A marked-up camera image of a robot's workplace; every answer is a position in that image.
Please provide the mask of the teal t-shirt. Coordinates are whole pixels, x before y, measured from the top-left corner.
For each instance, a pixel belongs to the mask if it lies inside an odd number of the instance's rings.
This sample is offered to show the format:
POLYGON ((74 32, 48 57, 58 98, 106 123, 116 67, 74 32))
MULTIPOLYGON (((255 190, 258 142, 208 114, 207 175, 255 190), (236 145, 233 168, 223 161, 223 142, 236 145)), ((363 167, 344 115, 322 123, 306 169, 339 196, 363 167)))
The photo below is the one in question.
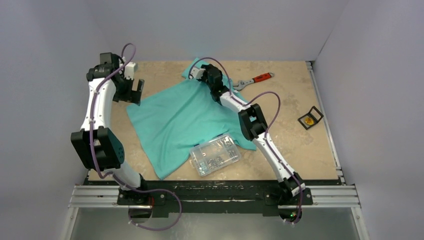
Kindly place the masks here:
POLYGON ((238 115, 214 102, 208 87, 187 78, 189 62, 144 62, 153 77, 140 105, 129 105, 125 157, 149 180, 197 180, 190 149, 229 134, 243 150, 256 146, 241 132, 238 115))

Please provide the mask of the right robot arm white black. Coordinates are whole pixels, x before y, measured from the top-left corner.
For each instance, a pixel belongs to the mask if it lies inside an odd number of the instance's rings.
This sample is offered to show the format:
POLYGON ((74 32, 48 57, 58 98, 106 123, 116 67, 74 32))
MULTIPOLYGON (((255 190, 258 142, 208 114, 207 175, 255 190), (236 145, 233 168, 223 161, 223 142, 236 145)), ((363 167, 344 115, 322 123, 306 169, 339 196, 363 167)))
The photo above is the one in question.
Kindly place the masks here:
POLYGON ((272 167, 282 200, 292 204, 301 198, 306 188, 305 183, 272 141, 261 107, 257 103, 252 104, 236 96, 223 83, 221 70, 212 64, 203 64, 199 68, 192 67, 189 76, 207 85, 214 102, 237 113, 243 136, 256 145, 272 167))

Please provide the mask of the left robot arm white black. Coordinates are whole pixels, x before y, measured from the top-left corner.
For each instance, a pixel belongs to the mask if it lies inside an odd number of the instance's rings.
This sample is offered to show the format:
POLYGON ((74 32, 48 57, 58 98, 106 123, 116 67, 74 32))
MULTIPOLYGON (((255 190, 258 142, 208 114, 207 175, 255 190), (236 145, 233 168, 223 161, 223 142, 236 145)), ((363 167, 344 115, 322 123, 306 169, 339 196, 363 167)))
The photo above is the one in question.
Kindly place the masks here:
POLYGON ((124 146, 111 130, 113 102, 141 103, 144 80, 133 89, 136 66, 118 54, 100 54, 99 64, 86 74, 89 99, 84 121, 70 141, 86 169, 101 179, 112 177, 122 197, 142 205, 149 199, 145 179, 126 162, 124 146))

